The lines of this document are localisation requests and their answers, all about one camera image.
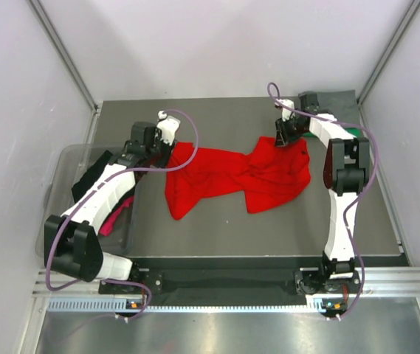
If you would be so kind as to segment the red t shirt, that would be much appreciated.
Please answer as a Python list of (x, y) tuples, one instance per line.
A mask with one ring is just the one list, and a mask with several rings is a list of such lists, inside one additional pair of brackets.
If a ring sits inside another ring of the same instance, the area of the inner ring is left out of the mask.
[(180, 220), (206, 198), (243, 192), (248, 213), (255, 214), (295, 200), (311, 181), (306, 140), (277, 147), (262, 136), (249, 154), (200, 147), (192, 162), (167, 173), (165, 198)]

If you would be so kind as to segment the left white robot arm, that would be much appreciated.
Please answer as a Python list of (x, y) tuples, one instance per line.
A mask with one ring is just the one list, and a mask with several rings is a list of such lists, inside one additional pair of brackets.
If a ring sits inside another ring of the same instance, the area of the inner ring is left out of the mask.
[(124, 201), (148, 167), (164, 167), (175, 145), (180, 121), (137, 122), (119, 153), (105, 163), (97, 180), (61, 215), (44, 223), (44, 264), (76, 280), (112, 279), (125, 292), (140, 286), (140, 273), (128, 258), (104, 252), (98, 234), (118, 204)]

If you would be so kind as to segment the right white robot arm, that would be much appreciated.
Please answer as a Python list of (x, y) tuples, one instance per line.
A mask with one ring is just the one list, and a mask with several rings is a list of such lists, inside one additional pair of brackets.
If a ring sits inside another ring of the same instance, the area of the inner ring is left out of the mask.
[(285, 147), (310, 133), (326, 148), (323, 183), (330, 198), (328, 240), (318, 273), (320, 287), (336, 291), (344, 282), (356, 278), (354, 226), (359, 197), (371, 186), (371, 143), (369, 136), (348, 132), (355, 125), (340, 122), (315, 105), (296, 109), (288, 99), (272, 97), (282, 111), (275, 122), (277, 147)]

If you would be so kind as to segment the folded grey t shirt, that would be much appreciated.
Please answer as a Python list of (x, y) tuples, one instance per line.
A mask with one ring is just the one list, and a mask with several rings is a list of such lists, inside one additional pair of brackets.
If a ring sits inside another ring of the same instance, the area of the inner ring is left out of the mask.
[(360, 124), (355, 90), (305, 91), (298, 95), (300, 108), (310, 114), (332, 114), (338, 121)]

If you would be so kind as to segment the black t shirt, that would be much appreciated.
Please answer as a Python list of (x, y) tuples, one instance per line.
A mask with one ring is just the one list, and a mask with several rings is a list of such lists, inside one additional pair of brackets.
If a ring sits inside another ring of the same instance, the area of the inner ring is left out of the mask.
[[(72, 197), (75, 203), (77, 203), (99, 179), (105, 169), (105, 166), (108, 164), (112, 156), (113, 153), (110, 150), (105, 150), (105, 152), (100, 155), (97, 161), (87, 168), (86, 172), (82, 175), (79, 181), (72, 186)], [(133, 202), (134, 191), (130, 190), (120, 198), (120, 200), (114, 205), (113, 209), (129, 207)]]

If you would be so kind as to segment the folded green t shirt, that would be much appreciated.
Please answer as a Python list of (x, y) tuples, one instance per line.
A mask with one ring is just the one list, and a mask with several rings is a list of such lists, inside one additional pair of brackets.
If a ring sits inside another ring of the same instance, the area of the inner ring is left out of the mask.
[(324, 143), (330, 139), (352, 140), (360, 136), (361, 133), (358, 128), (344, 129), (339, 125), (316, 125), (302, 135), (306, 138), (317, 138)]

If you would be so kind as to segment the pink t shirt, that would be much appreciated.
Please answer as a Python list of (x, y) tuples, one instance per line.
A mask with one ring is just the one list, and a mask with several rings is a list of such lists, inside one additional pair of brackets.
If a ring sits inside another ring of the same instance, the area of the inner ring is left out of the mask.
[(124, 200), (121, 205), (118, 206), (103, 222), (102, 226), (100, 227), (99, 233), (104, 237), (108, 237), (111, 232), (113, 231), (114, 225), (118, 219), (118, 217), (127, 209), (129, 209), (134, 202), (134, 196), (131, 196)]

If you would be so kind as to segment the clear plastic bin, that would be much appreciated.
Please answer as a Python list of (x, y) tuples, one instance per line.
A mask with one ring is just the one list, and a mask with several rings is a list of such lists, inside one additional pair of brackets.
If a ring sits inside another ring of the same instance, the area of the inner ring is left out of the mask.
[[(119, 153), (122, 145), (89, 144), (70, 145), (63, 149), (59, 156), (58, 165), (49, 188), (43, 219), (50, 215), (61, 215), (75, 204), (72, 187), (83, 174), (105, 153)], [(123, 199), (121, 208), (116, 211), (116, 220), (109, 235), (98, 235), (104, 252), (126, 256), (131, 250), (137, 213), (133, 210), (133, 192)]]

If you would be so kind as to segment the left aluminium frame post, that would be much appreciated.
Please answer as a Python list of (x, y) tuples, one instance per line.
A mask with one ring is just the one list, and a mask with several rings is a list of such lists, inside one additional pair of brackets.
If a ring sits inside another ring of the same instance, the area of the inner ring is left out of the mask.
[(72, 56), (69, 54), (65, 44), (63, 43), (61, 36), (55, 28), (55, 25), (52, 23), (49, 14), (47, 13), (45, 7), (39, 0), (26, 0), (26, 3), (30, 6), (30, 9), (34, 13), (35, 17), (38, 19), (42, 29), (46, 33), (50, 43), (52, 44), (54, 50), (58, 54), (62, 64), (67, 70), (72, 81), (76, 85), (78, 91), (80, 92), (82, 98), (86, 102), (87, 106), (90, 107), (92, 111), (97, 111), (99, 108), (98, 103), (93, 98), (92, 93), (87, 87), (82, 75), (80, 74), (75, 62), (72, 59)]

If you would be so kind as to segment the aluminium frame post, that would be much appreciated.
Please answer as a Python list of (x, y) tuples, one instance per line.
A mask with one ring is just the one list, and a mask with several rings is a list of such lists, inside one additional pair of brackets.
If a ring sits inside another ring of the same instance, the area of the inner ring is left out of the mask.
[(78, 91), (80, 92), (82, 98), (86, 102), (87, 106), (90, 107), (92, 111), (97, 111), (99, 108), (98, 103), (93, 98), (92, 93), (87, 87), (82, 75), (80, 74), (75, 62), (72, 59), (72, 56), (69, 54), (65, 44), (63, 43), (61, 36), (55, 28), (55, 25), (52, 23), (49, 14), (47, 13), (45, 7), (39, 0), (26, 0), (26, 3), (30, 6), (30, 9), (34, 13), (35, 17), (38, 19), (42, 29), (46, 33), (50, 43), (52, 44), (54, 50), (58, 54), (62, 64), (67, 70), (72, 81), (76, 85)]
[(420, 0), (412, 0), (407, 3), (406, 10), (402, 14), (398, 24), (394, 27), (393, 33), (389, 37), (385, 48), (382, 50), (378, 61), (376, 62), (372, 72), (368, 76), (365, 85), (362, 87), (358, 95), (358, 106), (361, 106), (368, 98), (372, 89), (376, 85), (376, 82), (379, 80), (383, 71), (386, 69), (390, 59), (393, 57), (403, 37), (405, 37), (407, 31), (409, 30), (419, 12)]

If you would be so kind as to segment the right aluminium frame post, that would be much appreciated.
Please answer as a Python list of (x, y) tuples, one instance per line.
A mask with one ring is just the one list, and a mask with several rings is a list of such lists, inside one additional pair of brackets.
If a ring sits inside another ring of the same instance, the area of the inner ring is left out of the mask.
[(420, 0), (412, 0), (407, 3), (406, 10), (402, 14), (398, 24), (394, 27), (393, 33), (389, 37), (385, 48), (382, 50), (378, 61), (376, 62), (372, 72), (368, 76), (365, 85), (362, 87), (358, 95), (358, 106), (361, 106), (368, 98), (372, 89), (376, 85), (376, 82), (379, 80), (383, 71), (386, 69), (390, 59), (393, 57), (403, 37), (405, 37), (407, 31), (409, 30), (419, 12)]

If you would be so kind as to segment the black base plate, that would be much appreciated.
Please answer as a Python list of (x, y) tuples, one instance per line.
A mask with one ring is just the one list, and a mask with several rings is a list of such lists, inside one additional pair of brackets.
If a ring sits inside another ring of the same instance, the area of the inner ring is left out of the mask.
[(129, 279), (147, 285), (154, 296), (172, 294), (180, 290), (194, 293), (204, 289), (211, 293), (219, 290), (234, 293), (238, 289), (282, 291), (290, 296), (345, 294), (356, 292), (360, 284), (358, 273), (350, 278), (330, 280), (317, 268), (307, 271), (293, 268), (133, 270)]

